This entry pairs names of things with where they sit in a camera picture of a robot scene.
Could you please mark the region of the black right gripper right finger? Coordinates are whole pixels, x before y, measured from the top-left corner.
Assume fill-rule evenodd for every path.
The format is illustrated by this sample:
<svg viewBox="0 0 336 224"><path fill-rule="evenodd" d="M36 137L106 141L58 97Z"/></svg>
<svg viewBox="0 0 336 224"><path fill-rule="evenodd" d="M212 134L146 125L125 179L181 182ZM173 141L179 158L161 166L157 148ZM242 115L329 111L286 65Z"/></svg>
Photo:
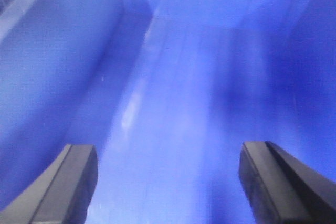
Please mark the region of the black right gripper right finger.
<svg viewBox="0 0 336 224"><path fill-rule="evenodd" d="M335 223L335 182L271 141L243 143L238 175L256 223Z"/></svg>

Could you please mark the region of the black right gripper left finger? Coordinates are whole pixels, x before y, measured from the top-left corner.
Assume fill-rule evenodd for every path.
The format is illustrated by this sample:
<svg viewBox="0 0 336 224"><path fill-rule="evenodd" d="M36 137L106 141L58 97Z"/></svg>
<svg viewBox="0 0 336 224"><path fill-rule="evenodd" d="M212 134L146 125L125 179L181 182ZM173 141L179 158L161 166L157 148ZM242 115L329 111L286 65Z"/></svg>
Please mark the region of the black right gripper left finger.
<svg viewBox="0 0 336 224"><path fill-rule="evenodd" d="M94 145L65 145L3 211L1 223L85 223L98 180Z"/></svg>

